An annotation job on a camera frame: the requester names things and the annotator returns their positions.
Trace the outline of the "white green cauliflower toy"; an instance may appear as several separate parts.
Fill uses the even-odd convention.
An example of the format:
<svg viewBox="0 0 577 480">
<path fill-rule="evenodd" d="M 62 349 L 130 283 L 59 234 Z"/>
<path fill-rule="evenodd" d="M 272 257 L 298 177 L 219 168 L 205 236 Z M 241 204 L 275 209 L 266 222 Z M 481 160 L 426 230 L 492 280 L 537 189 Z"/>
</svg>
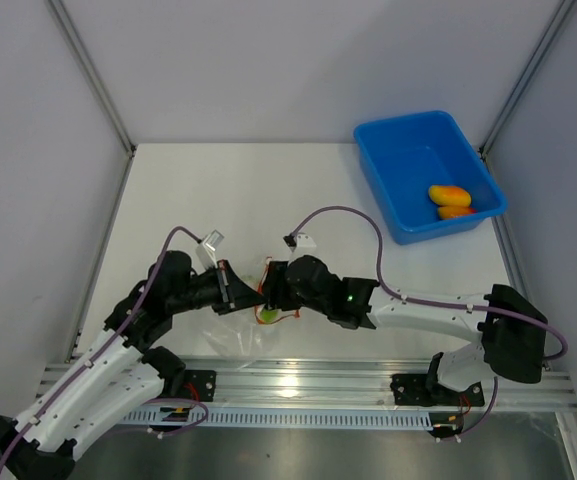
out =
<svg viewBox="0 0 577 480">
<path fill-rule="evenodd" d="M 260 325 L 272 325 L 280 320 L 278 310 L 268 310 L 265 307 L 259 308 L 255 316 L 256 322 Z"/>
</svg>

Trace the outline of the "clear zip top bag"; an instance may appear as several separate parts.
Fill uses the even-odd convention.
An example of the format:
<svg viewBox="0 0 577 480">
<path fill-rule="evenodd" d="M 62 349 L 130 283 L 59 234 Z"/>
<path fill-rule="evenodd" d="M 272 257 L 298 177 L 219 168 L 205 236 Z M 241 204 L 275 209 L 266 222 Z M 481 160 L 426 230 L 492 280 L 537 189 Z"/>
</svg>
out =
<svg viewBox="0 0 577 480">
<path fill-rule="evenodd" d="M 218 316 L 208 313 L 203 316 L 199 331 L 203 339 L 218 355 L 224 357 L 260 358 L 271 353 L 279 344 L 279 327 L 298 320 L 300 311 L 279 311 L 280 320 L 272 325 L 256 322 L 256 311 L 263 306 Z"/>
</svg>

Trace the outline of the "orange red mango toy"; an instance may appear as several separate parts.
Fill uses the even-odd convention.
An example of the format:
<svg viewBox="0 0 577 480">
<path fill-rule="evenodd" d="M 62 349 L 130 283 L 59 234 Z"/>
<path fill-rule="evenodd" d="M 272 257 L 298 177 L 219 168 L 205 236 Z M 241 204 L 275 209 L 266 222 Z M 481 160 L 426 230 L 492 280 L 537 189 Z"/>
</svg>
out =
<svg viewBox="0 0 577 480">
<path fill-rule="evenodd" d="M 437 208 L 437 214 L 441 220 L 453 220 L 476 214 L 477 211 L 469 206 L 446 205 Z"/>
</svg>

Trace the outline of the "yellow orange mango toy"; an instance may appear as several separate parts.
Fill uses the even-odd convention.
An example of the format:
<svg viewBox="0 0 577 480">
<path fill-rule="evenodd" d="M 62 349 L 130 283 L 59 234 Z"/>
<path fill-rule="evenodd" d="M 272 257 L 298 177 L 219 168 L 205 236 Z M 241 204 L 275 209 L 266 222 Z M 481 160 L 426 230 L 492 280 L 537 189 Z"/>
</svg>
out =
<svg viewBox="0 0 577 480">
<path fill-rule="evenodd" d="M 439 207 L 470 207 L 471 195 L 461 187 L 454 185 L 431 185 L 428 188 L 430 200 Z"/>
</svg>

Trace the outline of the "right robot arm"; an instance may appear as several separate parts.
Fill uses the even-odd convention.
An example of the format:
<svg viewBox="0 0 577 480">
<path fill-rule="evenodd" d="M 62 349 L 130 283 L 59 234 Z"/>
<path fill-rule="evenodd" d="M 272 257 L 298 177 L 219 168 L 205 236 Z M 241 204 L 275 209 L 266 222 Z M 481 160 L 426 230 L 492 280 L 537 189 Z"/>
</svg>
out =
<svg viewBox="0 0 577 480">
<path fill-rule="evenodd" d="M 312 255 L 272 261 L 261 283 L 270 310 L 303 308 L 342 328 L 406 328 L 455 337 L 465 346 L 435 354 L 426 372 L 395 374 L 390 388 L 398 406 L 481 407 L 482 381 L 521 384 L 542 379 L 547 321 L 513 288 L 496 284 L 467 304 L 413 300 L 387 293 L 373 279 L 339 277 Z"/>
</svg>

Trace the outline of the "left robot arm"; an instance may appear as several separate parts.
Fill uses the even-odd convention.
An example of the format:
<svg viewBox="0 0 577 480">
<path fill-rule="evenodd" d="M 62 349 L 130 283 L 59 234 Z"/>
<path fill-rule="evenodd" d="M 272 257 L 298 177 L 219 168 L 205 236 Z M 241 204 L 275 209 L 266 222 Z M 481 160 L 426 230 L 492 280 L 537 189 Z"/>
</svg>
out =
<svg viewBox="0 0 577 480">
<path fill-rule="evenodd" d="M 152 401 L 179 400 L 185 365 L 157 340 L 175 315 L 219 315 L 263 304 L 226 260 L 194 273 L 184 252 L 167 251 L 119 302 L 74 365 L 27 410 L 0 416 L 0 475 L 65 479 L 84 453 L 127 414 Z"/>
</svg>

